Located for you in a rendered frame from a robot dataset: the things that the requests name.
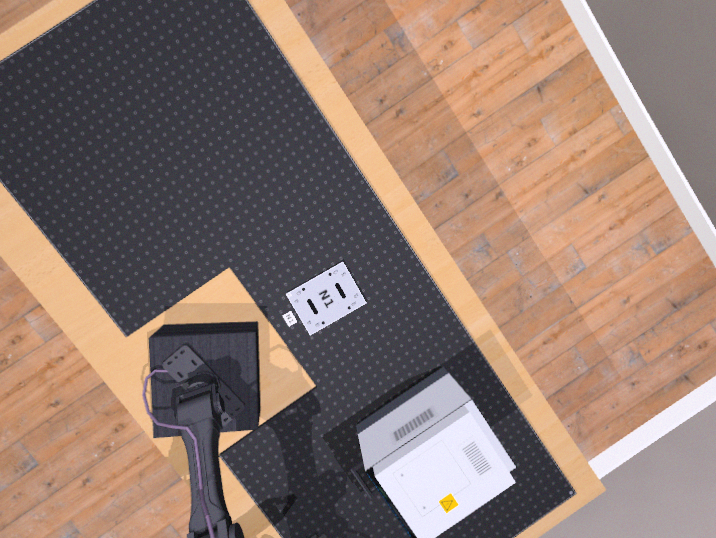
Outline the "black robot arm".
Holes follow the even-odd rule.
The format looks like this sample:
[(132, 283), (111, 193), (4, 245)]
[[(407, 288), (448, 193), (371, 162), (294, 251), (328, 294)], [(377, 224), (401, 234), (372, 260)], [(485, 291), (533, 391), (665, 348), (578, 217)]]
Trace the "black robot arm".
[(245, 403), (187, 344), (167, 358), (162, 366), (186, 390), (176, 396), (176, 420), (179, 429), (189, 427), (193, 434), (192, 437), (186, 430), (181, 430), (191, 488), (187, 538), (210, 538), (200, 488), (204, 491), (215, 538), (245, 538), (239, 523), (232, 524), (219, 462), (220, 430), (244, 410)]

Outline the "grey heat sealer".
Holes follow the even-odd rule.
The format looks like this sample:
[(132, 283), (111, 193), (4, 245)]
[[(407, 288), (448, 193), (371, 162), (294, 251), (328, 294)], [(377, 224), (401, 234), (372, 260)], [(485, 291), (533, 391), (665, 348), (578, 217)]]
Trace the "grey heat sealer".
[(363, 459), (350, 470), (410, 538), (437, 537), (516, 483), (515, 464), (473, 401), (442, 367), (356, 425)]

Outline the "small white label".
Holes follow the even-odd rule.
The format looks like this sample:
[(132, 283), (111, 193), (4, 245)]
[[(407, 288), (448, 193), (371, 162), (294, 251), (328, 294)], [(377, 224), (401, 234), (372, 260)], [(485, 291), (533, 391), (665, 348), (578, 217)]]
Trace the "small white label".
[(295, 319), (295, 317), (294, 317), (294, 315), (292, 314), (291, 311), (288, 312), (288, 313), (286, 313), (285, 315), (283, 315), (283, 318), (285, 319), (285, 321), (286, 321), (286, 323), (288, 324), (288, 326), (291, 326), (291, 325), (293, 325), (294, 323), (296, 323), (296, 319)]

